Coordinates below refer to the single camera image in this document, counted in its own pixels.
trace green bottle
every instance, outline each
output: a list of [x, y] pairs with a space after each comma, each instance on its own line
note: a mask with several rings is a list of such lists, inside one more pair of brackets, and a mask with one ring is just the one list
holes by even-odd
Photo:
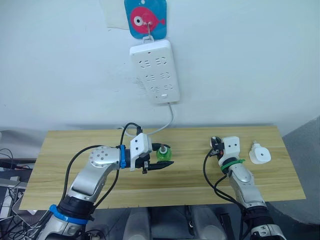
[[170, 161], [172, 157], [171, 148], [161, 144], [161, 147], [156, 151], [158, 161]]

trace blue ring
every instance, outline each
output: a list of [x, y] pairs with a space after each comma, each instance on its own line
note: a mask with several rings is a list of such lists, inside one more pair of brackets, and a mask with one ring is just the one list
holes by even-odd
[[60, 220], [63, 220], [65, 222], [68, 223], [72, 223], [72, 224], [79, 224], [79, 225], [86, 225], [88, 223], [87, 219], [80, 219], [80, 218], [74, 218], [74, 217], [69, 217], [69, 216], [65, 216], [62, 213], [58, 212], [57, 210], [57, 205], [52, 204], [49, 208], [50, 212], [53, 213], [53, 215]]
[[126, 164], [126, 157], [125, 157], [125, 145], [120, 145], [120, 153], [121, 153], [121, 160], [120, 160], [120, 167], [124, 169], [127, 164]]

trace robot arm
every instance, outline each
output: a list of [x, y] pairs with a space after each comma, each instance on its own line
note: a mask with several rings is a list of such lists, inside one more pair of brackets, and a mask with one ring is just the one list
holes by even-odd
[[173, 161], [150, 164], [150, 152], [156, 144], [144, 133], [138, 134], [130, 142], [130, 149], [124, 145], [118, 147], [99, 146], [91, 151], [85, 167], [75, 177], [66, 196], [58, 206], [52, 205], [53, 213], [38, 240], [75, 239], [84, 231], [88, 220], [92, 220], [94, 203], [97, 201], [111, 171], [130, 168], [148, 170], [162, 169]]
[[274, 224], [253, 174], [239, 159], [239, 138], [232, 136], [220, 140], [213, 137], [210, 145], [211, 155], [217, 155], [222, 172], [229, 177], [236, 200], [246, 209], [244, 221], [251, 226], [251, 240], [286, 240], [280, 227]]

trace white power strip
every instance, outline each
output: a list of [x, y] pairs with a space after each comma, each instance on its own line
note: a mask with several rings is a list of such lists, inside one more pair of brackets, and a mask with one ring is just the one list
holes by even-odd
[[168, 40], [133, 46], [130, 48], [130, 57], [153, 103], [180, 100], [174, 56]]

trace wire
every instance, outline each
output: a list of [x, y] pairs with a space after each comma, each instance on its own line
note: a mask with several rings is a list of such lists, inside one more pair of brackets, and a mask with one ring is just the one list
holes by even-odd
[[[123, 131], [122, 131], [122, 134], [121, 134], [121, 138], [120, 138], [120, 145], [123, 143], [123, 140], [124, 140], [124, 135], [125, 135], [125, 130], [127, 129], [127, 127], [129, 125], [134, 125], [138, 128], [141, 129], [141, 127], [134, 123], [134, 122], [129, 122], [125, 125], [125, 127], [123, 128]], [[70, 160], [67, 168], [66, 168], [66, 172], [65, 172], [65, 177], [64, 177], [64, 186], [63, 186], [63, 193], [62, 193], [62, 196], [61, 196], [61, 199], [60, 199], [60, 203], [64, 200], [64, 198], [66, 197], [66, 194], [67, 194], [67, 188], [68, 188], [68, 180], [69, 180], [69, 173], [70, 173], [70, 169], [71, 169], [71, 166], [73, 164], [73, 162], [76, 160], [76, 158], [82, 154], [83, 152], [89, 150], [89, 149], [93, 149], [93, 148], [98, 148], [102, 145], [93, 145], [93, 146], [88, 146], [82, 150], [80, 150], [76, 155], [73, 156], [73, 158]], [[115, 178], [114, 178], [114, 181], [112, 183], [112, 185], [110, 186], [110, 188], [108, 189], [108, 191], [100, 198], [100, 200], [97, 202], [96, 205], [94, 205], [92, 207], [92, 210], [91, 210], [91, 213], [94, 212], [94, 210], [100, 205], [100, 203], [107, 197], [107, 195], [111, 192], [111, 190], [114, 188], [114, 186], [116, 185], [117, 181], [118, 181], [118, 177], [119, 177], [119, 170], [116, 171], [116, 175], [115, 175]], [[37, 231], [35, 232], [34, 236], [33, 236], [33, 240], [36, 240], [38, 235], [40, 234], [41, 230], [44, 228], [45, 226], [45, 223], [49, 220], [49, 218], [52, 216], [52, 212], [51, 211], [47, 211], [46, 214], [43, 216], [43, 220], [41, 221], [41, 224], [39, 225], [39, 228], [37, 229]]]
[[1, 218], [0, 219], [0, 222], [2, 222], [2, 221], [5, 221], [5, 220], [8, 220], [8, 219], [11, 219], [11, 218], [13, 218], [14, 216], [8, 216], [8, 217], [5, 217], [5, 218]]
[[206, 163], [207, 163], [208, 157], [210, 156], [210, 153], [211, 153], [212, 151], [213, 151], [213, 148], [210, 149], [210, 151], [207, 153], [207, 155], [205, 156], [204, 161], [203, 161], [202, 171], [203, 171], [203, 175], [204, 175], [204, 178], [205, 178], [206, 182], [209, 184], [210, 187], [213, 188], [215, 194], [216, 194], [218, 197], [220, 197], [220, 198], [222, 198], [222, 199], [224, 199], [224, 200], [226, 200], [226, 201], [228, 201], [228, 202], [231, 202], [231, 203], [236, 204], [240, 209], [246, 209], [241, 203], [239, 203], [237, 200], [235, 200], [232, 196], [230, 196], [230, 195], [226, 194], [225, 192], [217, 189], [217, 185], [218, 185], [222, 180], [224, 180], [224, 179], [227, 177], [227, 175], [224, 175], [222, 178], [220, 178], [218, 181], [216, 181], [216, 183], [215, 183], [214, 185], [213, 185], [213, 184], [210, 182], [210, 180], [208, 179], [208, 176], [207, 176], [207, 173], [206, 173]]
[[108, 191], [100, 198], [100, 200], [96, 203], [96, 205], [93, 206], [92, 213], [102, 203], [102, 201], [105, 200], [105, 198], [108, 196], [108, 194], [111, 192], [111, 190], [115, 187], [115, 185], [118, 181], [118, 177], [119, 177], [119, 170], [116, 171], [115, 178], [113, 180], [112, 185], [108, 189]]
[[210, 182], [210, 180], [208, 179], [208, 176], [207, 176], [207, 173], [206, 173], [206, 163], [207, 163], [208, 157], [211, 157], [210, 154], [211, 154], [211, 152], [212, 152], [213, 150], [214, 150], [213, 148], [210, 149], [210, 151], [207, 153], [207, 155], [205, 156], [204, 161], [203, 161], [202, 170], [203, 170], [204, 178], [205, 178], [206, 182], [209, 184], [209, 186], [213, 188], [214, 193], [215, 193], [218, 197], [220, 197], [220, 198], [222, 198], [222, 199], [224, 199], [224, 200], [226, 200], [226, 201], [229, 201], [229, 202], [231, 202], [231, 203], [234, 203], [234, 204], [236, 204], [236, 205], [240, 208], [240, 211], [241, 211], [241, 220], [240, 220], [239, 240], [244, 240], [244, 239], [246, 238], [246, 236], [248, 235], [248, 233], [250, 232], [250, 230], [251, 230], [251, 225], [252, 225], [252, 224], [251, 224], [251, 221], [250, 221], [250, 222], [249, 222], [249, 225], [248, 225], [248, 229], [247, 229], [246, 232], [243, 234], [244, 214], [245, 214], [245, 212], [247, 211], [246, 207], [243, 206], [243, 205], [242, 205], [240, 202], [238, 202], [237, 200], [235, 200], [232, 196], [226, 194], [225, 192], [223, 192], [223, 191], [221, 191], [221, 190], [219, 190], [219, 189], [217, 188], [218, 184], [227, 177], [226, 174], [225, 174], [223, 177], [221, 177], [218, 181], [216, 181], [214, 185], [213, 185], [213, 184]]
[[30, 235], [27, 236], [27, 237], [30, 238], [30, 239], [32, 239], [32, 237], [36, 234], [36, 232], [37, 232], [38, 229], [36, 229], [36, 228], [31, 228], [31, 229], [28, 230], [28, 232], [29, 232], [29, 231], [32, 231], [32, 230], [35, 230], [35, 231], [34, 231], [33, 233], [31, 233]]
[[252, 228], [252, 222], [250, 221], [249, 224], [248, 224], [247, 230], [246, 230], [245, 233], [242, 235], [242, 237], [239, 238], [239, 240], [244, 240], [244, 239], [246, 238], [246, 236], [250, 233], [251, 228]]
[[239, 239], [242, 238], [244, 233], [244, 214], [245, 214], [244, 212], [241, 212]]
[[[67, 188], [68, 188], [68, 180], [69, 180], [69, 173], [70, 173], [70, 169], [71, 169], [71, 166], [72, 164], [74, 163], [74, 161], [76, 160], [76, 158], [82, 154], [83, 152], [89, 150], [89, 149], [93, 149], [93, 148], [97, 148], [97, 147], [100, 147], [102, 145], [93, 145], [93, 146], [88, 146], [82, 150], [80, 150], [76, 155], [73, 156], [73, 158], [70, 160], [67, 168], [66, 168], [66, 171], [65, 171], [65, 177], [64, 177], [64, 185], [63, 185], [63, 192], [62, 192], [62, 196], [61, 196], [61, 199], [60, 199], [60, 203], [62, 203], [62, 201], [65, 199], [66, 197], [66, 194], [67, 194]], [[43, 216], [43, 218], [41, 219], [41, 223], [39, 224], [39, 228], [38, 230], [35, 232], [34, 236], [33, 236], [33, 240], [36, 240], [38, 235], [40, 234], [41, 230], [44, 228], [45, 226], [45, 223], [50, 219], [50, 217], [52, 216], [52, 212], [51, 211], [47, 211], [45, 213], [45, 215]]]
[[122, 130], [122, 134], [121, 134], [121, 139], [120, 139], [120, 145], [122, 145], [122, 142], [124, 140], [124, 135], [125, 135], [125, 132], [127, 130], [127, 127], [130, 126], [130, 125], [134, 125], [136, 126], [136, 128], [141, 128], [138, 124], [134, 123], [134, 122], [129, 122], [127, 123], [124, 127], [123, 127], [123, 130]]
[[12, 186], [12, 187], [9, 187], [8, 186], [8, 189], [9, 190], [12, 190], [12, 189], [16, 189], [16, 187], [21, 183], [21, 181], [19, 181], [16, 185]]
[[7, 154], [4, 154], [4, 153], [0, 153], [0, 154], [4, 155], [4, 156], [7, 156], [9, 159], [11, 159], [11, 168], [12, 168], [12, 166], [14, 165], [14, 155], [12, 154], [12, 151], [9, 148], [1, 148], [0, 152], [3, 151], [3, 150], [7, 150], [10, 153], [11, 157], [9, 155], [7, 155]]
[[6, 235], [8, 235], [13, 229], [15, 229], [18, 225], [20, 225], [22, 223], [22, 220], [20, 222], [18, 222], [18, 224], [14, 225], [13, 227], [11, 227], [9, 230], [8, 228], [5, 231], [5, 234], [2, 236], [2, 238], [4, 239]]
[[26, 231], [23, 227], [21, 230], [17, 231], [14, 233], [14, 235], [11, 237], [10, 234], [13, 234], [14, 232], [10, 232], [8, 235], [8, 238], [13, 239], [13, 240], [22, 240], [25, 238], [25, 236], [27, 235], [28, 231]]
[[101, 230], [98, 230], [98, 229], [92, 229], [92, 230], [86, 231], [85, 233], [90, 233], [90, 232], [93, 232], [93, 231], [101, 233], [103, 238], [104, 238], [104, 240], [107, 240], [106, 235], [104, 234], [104, 232], [101, 231]]
[[13, 218], [10, 220], [10, 223], [8, 224], [8, 227], [6, 228], [6, 232], [8, 232], [8, 229], [10, 227], [10, 225], [12, 224], [12, 222], [14, 221], [15, 216], [13, 216]]
[[65, 172], [65, 177], [64, 177], [64, 186], [63, 186], [63, 193], [60, 199], [60, 203], [65, 199], [66, 197], [66, 193], [67, 193], [67, 188], [68, 188], [68, 179], [69, 179], [69, 173], [70, 173], [70, 169], [72, 164], [74, 163], [74, 161], [76, 160], [76, 158], [82, 154], [83, 152], [89, 150], [89, 149], [94, 149], [94, 148], [98, 148], [102, 145], [93, 145], [93, 146], [88, 146], [82, 150], [80, 150], [76, 155], [73, 156], [73, 158], [70, 160], [68, 167], [66, 168], [66, 172]]
[[[120, 138], [120, 145], [122, 145], [123, 141], [124, 141], [124, 136], [125, 136], [125, 132], [126, 132], [126, 129], [128, 126], [130, 125], [134, 125], [136, 126], [137, 128], [137, 131], [139, 128], [141, 128], [138, 124], [134, 123], [134, 122], [129, 122], [127, 123], [123, 130], [122, 130], [122, 134], [121, 134], [121, 138]], [[116, 171], [116, 174], [115, 174], [115, 178], [113, 180], [113, 183], [112, 185], [110, 186], [110, 188], [108, 189], [108, 191], [100, 198], [100, 200], [96, 203], [96, 205], [93, 206], [92, 208], [92, 213], [94, 212], [94, 210], [102, 203], [103, 200], [105, 200], [105, 198], [108, 196], [108, 194], [111, 192], [111, 190], [115, 187], [117, 181], [118, 181], [118, 177], [119, 177], [119, 170]]]
[[[174, 112], [172, 110], [172, 106], [170, 104], [170, 102], [168, 102], [168, 106], [169, 106], [169, 110], [170, 110], [170, 121], [164, 125], [163, 127], [160, 127], [159, 129], [155, 130], [155, 131], [152, 131], [152, 132], [148, 132], [147, 135], [152, 135], [152, 134], [155, 134], [155, 133], [158, 133], [160, 132], [161, 130], [165, 129], [166, 127], [168, 127], [173, 121], [174, 121]], [[127, 132], [127, 130], [124, 131], [125, 135], [127, 135], [128, 137], [135, 137], [136, 135], [132, 135], [132, 134], [129, 134]]]

